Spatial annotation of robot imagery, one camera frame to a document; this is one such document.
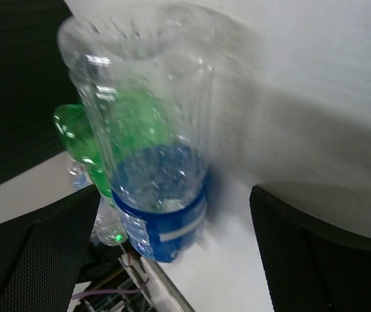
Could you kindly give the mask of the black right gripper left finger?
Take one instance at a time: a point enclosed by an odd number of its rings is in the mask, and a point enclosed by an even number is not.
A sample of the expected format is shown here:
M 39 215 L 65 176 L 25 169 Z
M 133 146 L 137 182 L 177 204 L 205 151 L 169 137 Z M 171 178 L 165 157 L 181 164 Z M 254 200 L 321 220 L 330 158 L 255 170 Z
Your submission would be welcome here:
M 0 311 L 66 311 L 96 218 L 89 186 L 0 223 Z

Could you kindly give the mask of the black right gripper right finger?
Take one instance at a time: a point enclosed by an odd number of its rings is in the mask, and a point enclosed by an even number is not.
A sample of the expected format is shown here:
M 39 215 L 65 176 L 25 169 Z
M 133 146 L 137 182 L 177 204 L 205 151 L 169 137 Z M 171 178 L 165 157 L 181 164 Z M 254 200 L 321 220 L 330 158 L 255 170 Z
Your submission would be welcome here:
M 249 203 L 274 311 L 371 311 L 371 238 L 259 186 Z

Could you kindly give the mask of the green plastic soda bottle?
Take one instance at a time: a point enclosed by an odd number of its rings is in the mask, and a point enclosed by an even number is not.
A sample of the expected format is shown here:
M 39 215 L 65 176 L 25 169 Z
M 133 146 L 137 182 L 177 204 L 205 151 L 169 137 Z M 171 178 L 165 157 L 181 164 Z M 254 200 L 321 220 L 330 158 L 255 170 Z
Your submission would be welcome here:
M 104 101 L 102 109 L 117 163 L 139 149 L 162 145 L 171 139 L 167 110 L 148 92 L 119 95 L 114 101 Z M 58 106 L 53 121 L 64 149 L 85 167 L 99 192 L 111 199 L 96 132 L 90 126 L 84 104 Z

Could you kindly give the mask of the clear water bottle blue label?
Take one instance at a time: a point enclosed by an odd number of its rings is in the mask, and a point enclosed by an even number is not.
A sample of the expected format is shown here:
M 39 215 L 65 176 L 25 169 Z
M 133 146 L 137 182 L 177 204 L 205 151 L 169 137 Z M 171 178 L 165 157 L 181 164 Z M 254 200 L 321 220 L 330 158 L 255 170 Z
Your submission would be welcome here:
M 68 162 L 69 180 L 72 188 L 79 191 L 90 185 L 84 166 L 73 159 Z

